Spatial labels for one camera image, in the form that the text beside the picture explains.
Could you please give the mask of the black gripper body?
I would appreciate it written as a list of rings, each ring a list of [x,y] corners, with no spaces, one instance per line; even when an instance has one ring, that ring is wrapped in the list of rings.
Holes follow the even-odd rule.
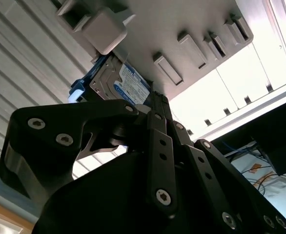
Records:
[[[139,153],[125,154],[69,183],[46,203],[35,234],[195,234],[184,164],[157,154],[166,173],[148,174]]]

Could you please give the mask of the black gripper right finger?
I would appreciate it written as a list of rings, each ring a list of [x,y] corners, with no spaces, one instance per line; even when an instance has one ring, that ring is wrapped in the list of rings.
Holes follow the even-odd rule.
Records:
[[[163,114],[184,164],[183,182],[191,224],[197,234],[286,234],[286,219],[208,141],[192,142],[172,118],[161,96]]]

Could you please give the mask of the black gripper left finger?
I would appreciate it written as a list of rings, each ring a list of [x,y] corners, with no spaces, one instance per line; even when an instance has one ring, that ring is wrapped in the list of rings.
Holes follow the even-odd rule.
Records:
[[[123,99],[27,107],[10,118],[2,154],[0,178],[42,211],[52,195],[69,183],[125,154],[146,157],[148,174],[166,173],[174,160],[161,95],[151,106]]]

